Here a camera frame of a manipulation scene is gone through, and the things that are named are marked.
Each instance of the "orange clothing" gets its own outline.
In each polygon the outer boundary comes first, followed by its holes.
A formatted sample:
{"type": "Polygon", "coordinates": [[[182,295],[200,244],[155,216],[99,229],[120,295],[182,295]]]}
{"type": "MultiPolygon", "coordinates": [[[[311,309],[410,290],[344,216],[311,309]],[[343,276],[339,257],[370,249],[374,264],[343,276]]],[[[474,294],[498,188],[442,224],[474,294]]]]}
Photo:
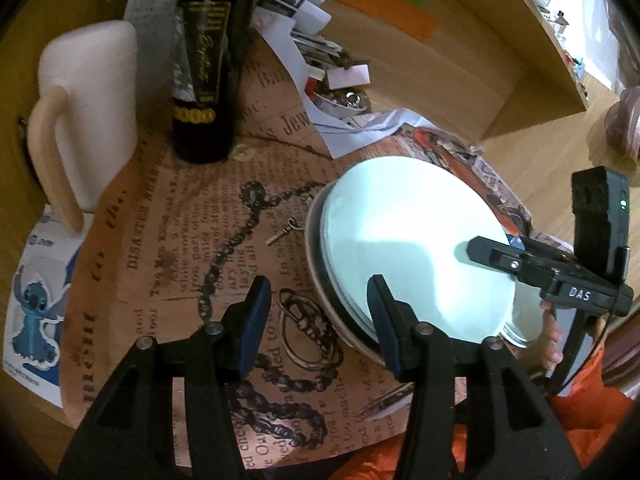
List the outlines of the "orange clothing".
{"type": "MultiPolygon", "coordinates": [[[[575,378],[569,395],[550,402],[582,467],[600,452],[633,404],[602,383],[603,354],[601,346],[575,378]]],[[[400,434],[360,450],[330,480],[391,480],[403,439],[404,434],[400,434]]],[[[455,425],[452,451],[458,468],[464,470],[466,426],[455,425]]]]}

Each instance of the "blue figurine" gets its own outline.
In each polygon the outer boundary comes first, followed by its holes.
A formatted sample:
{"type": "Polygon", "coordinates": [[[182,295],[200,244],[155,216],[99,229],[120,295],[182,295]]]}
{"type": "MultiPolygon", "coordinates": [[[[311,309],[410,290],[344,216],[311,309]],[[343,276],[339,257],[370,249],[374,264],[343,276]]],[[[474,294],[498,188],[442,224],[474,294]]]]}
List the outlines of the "blue figurine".
{"type": "Polygon", "coordinates": [[[49,306],[49,295],[43,282],[33,282],[22,291],[22,269],[20,266],[14,276],[14,297],[24,312],[24,325],[20,333],[14,336],[14,351],[24,358],[41,364],[52,364],[57,358],[58,349],[47,342],[40,331],[42,320],[57,322],[62,317],[66,304],[65,289],[57,303],[49,306]]]}

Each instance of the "white pitcher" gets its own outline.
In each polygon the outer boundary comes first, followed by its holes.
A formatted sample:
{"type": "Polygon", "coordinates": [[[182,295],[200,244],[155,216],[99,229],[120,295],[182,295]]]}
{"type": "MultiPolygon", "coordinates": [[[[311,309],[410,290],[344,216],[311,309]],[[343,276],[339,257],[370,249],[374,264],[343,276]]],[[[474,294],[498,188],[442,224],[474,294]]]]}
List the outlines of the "white pitcher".
{"type": "Polygon", "coordinates": [[[82,212],[95,210],[135,149],[136,49],[135,28],[112,21],[63,34],[40,57],[28,148],[70,234],[82,230],[82,212]]]}

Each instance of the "wine bottle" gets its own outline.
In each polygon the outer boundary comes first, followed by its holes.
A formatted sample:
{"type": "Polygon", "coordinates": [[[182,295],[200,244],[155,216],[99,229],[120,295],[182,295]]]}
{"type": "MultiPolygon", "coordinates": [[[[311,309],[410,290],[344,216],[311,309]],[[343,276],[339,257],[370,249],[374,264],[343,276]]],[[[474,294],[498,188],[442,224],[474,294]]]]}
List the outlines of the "wine bottle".
{"type": "Polygon", "coordinates": [[[187,162],[227,157],[256,0],[178,0],[172,145],[187,162]]]}

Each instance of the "beige handle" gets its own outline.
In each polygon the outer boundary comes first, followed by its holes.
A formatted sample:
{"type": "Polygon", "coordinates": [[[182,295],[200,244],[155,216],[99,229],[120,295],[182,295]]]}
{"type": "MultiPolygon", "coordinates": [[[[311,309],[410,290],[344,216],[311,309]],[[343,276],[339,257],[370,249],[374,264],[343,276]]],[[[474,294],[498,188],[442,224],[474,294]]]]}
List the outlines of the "beige handle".
{"type": "Polygon", "coordinates": [[[56,217],[69,234],[78,235],[84,225],[82,210],[66,176],[55,133],[56,121],[68,105],[69,94],[62,86],[47,88],[31,112],[27,147],[56,217]]]}

